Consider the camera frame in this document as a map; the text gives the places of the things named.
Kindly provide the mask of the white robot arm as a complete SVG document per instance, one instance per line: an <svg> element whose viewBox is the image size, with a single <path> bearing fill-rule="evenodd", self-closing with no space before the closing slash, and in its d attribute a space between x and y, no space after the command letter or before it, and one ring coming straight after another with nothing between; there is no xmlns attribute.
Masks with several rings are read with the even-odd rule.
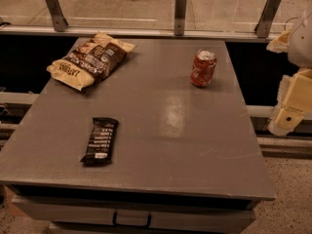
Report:
<svg viewBox="0 0 312 234"><path fill-rule="evenodd" d="M272 40L266 49L287 53L288 61L299 67L293 76L284 75L277 104L267 127L275 136L285 136L312 110L312 4L293 23L292 28Z"/></svg>

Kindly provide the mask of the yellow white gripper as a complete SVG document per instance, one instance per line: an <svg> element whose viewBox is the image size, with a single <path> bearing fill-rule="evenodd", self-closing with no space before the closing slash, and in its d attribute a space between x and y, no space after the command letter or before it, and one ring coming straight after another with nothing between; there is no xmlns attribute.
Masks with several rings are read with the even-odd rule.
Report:
<svg viewBox="0 0 312 234"><path fill-rule="evenodd" d="M283 76L277 104L267 129L275 136L285 136L292 132L311 110L312 69L300 68L293 76Z"/></svg>

